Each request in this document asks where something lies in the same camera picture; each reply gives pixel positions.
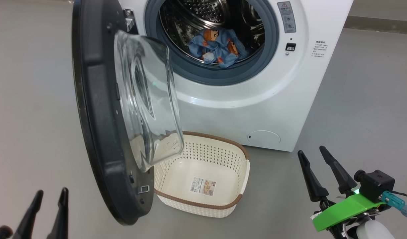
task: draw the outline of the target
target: barcode label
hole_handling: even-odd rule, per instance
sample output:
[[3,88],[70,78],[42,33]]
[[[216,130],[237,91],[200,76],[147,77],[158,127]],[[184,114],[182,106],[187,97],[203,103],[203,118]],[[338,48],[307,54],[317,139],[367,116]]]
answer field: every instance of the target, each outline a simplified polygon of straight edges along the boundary
[[198,194],[214,195],[216,182],[203,178],[193,177],[190,191]]

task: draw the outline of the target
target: blue connector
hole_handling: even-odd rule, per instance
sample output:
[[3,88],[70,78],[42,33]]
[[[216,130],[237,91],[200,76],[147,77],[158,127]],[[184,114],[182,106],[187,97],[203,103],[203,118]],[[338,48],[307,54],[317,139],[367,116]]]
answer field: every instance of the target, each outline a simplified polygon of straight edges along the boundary
[[407,217],[407,205],[401,198],[388,191],[383,192],[378,198],[387,205],[400,210],[401,214]]

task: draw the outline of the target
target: cartoon print fabric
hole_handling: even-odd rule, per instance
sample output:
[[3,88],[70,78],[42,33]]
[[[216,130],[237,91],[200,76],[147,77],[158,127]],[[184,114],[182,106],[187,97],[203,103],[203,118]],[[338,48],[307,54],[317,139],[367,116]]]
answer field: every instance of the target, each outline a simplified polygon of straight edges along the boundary
[[192,56],[203,59],[205,64],[217,62],[227,68],[249,53],[239,41],[234,30],[215,28],[201,30],[190,42]]

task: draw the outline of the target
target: washing machine door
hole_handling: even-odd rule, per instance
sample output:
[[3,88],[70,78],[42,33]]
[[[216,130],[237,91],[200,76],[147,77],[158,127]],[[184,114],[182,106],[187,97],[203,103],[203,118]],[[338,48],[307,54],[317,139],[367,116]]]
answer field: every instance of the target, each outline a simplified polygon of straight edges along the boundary
[[152,166],[184,143],[168,49],[127,28],[117,0],[74,3],[72,54],[85,146],[106,206],[131,225],[152,207]]

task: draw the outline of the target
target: wall baseboard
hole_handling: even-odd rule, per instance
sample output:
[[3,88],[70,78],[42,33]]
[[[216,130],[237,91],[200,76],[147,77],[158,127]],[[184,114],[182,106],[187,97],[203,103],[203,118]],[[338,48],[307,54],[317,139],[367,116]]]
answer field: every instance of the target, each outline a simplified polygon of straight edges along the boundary
[[348,16],[344,28],[407,34],[407,21]]

